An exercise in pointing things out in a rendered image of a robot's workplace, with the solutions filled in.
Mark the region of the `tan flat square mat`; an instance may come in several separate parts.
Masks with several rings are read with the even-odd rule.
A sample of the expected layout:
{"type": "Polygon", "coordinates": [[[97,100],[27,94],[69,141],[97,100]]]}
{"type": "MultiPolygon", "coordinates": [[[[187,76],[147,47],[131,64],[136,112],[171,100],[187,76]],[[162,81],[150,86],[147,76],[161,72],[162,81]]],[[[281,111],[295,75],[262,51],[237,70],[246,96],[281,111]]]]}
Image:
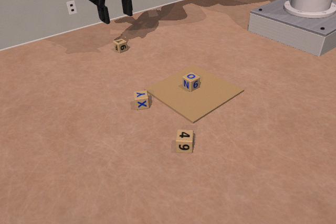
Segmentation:
{"type": "Polygon", "coordinates": [[[185,68],[144,90],[193,124],[244,92],[244,89],[196,65],[185,68]],[[199,88],[192,92],[183,87],[182,80],[184,75],[191,72],[200,77],[199,88]]]}

